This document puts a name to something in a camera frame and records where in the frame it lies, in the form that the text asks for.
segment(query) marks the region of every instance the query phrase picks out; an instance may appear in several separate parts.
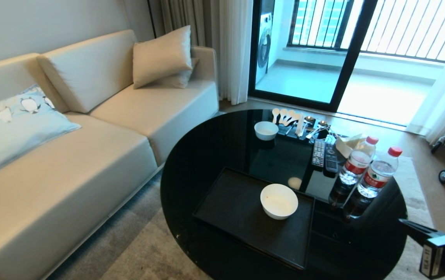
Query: throw pillow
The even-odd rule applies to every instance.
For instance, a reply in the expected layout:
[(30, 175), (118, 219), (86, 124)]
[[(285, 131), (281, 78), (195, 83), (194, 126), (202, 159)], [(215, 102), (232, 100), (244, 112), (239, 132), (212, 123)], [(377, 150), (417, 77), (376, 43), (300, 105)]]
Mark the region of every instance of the throw pillow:
[(81, 126), (55, 110), (38, 85), (0, 101), (0, 168), (28, 151)]
[(134, 88), (192, 70), (190, 36), (191, 27), (188, 25), (157, 39), (135, 43), (132, 68)]
[(191, 75), (194, 71), (194, 68), (196, 67), (196, 64), (198, 64), (199, 60), (200, 60), (199, 58), (192, 57), (192, 66), (193, 66), (192, 70), (186, 70), (171, 76), (160, 78), (156, 80), (154, 83), (164, 86), (172, 86), (180, 89), (185, 89), (188, 85), (188, 82), (190, 81)]

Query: door frame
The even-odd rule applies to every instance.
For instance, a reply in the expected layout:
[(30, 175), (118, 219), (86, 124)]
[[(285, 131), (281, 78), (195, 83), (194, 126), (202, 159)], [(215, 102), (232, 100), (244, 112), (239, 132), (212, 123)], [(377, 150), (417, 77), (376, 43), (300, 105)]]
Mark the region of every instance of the door frame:
[(313, 101), (293, 96), (287, 96), (279, 93), (272, 93), (268, 91), (261, 91), (255, 89), (256, 73), (257, 73), (257, 51), (258, 51), (258, 33), (260, 32), (260, 16), (263, 0), (254, 0), (253, 14), (252, 14), (252, 37), (250, 48), (250, 76), (248, 81), (248, 95), (272, 101), (283, 103), (290, 103), (297, 106), (315, 108), (318, 110), (325, 110), (328, 112), (336, 112), (340, 106), (340, 101), (343, 93), (347, 87), (352, 71), (354, 71), (355, 63), (361, 52), (361, 46), (366, 37), (371, 18), (373, 17), (377, 0), (364, 0), (362, 4), (361, 13), (359, 14), (358, 23), (356, 24), (350, 47), (347, 51), (345, 61), (340, 71), (340, 76), (336, 83), (333, 97), (329, 103)]

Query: remote control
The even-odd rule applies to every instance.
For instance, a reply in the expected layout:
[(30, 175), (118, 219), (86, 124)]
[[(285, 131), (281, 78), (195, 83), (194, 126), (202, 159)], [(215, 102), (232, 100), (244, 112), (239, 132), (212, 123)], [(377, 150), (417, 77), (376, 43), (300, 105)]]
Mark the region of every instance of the remote control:
[(326, 177), (334, 178), (336, 173), (338, 173), (338, 157), (336, 157), (335, 146), (326, 143), (323, 174)]
[(318, 170), (321, 170), (324, 167), (325, 149), (326, 142), (324, 140), (316, 139), (314, 142), (314, 149), (312, 150), (312, 165)]

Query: gray carpet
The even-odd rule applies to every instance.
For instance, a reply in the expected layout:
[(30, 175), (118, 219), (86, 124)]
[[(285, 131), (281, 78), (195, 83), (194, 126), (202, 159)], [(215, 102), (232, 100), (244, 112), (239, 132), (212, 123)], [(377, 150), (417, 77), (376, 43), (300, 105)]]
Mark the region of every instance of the gray carpet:
[[(183, 253), (167, 227), (160, 203), (160, 177), (161, 173), (151, 179), (49, 279), (210, 279)], [(395, 178), (409, 218), (432, 227), (411, 158), (400, 157)], [(421, 251), (408, 238), (400, 261), (386, 279), (426, 279), (418, 271)]]

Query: sofa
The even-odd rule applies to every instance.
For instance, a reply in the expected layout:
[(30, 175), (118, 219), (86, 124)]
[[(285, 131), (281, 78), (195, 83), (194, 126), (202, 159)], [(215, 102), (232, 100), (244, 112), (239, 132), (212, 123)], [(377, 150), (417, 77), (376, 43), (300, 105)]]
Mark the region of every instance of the sofa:
[(50, 275), (217, 112), (213, 49), (192, 47), (187, 88), (133, 89), (135, 42), (124, 30), (0, 61), (0, 100), (39, 84), (82, 126), (0, 169), (0, 279)]

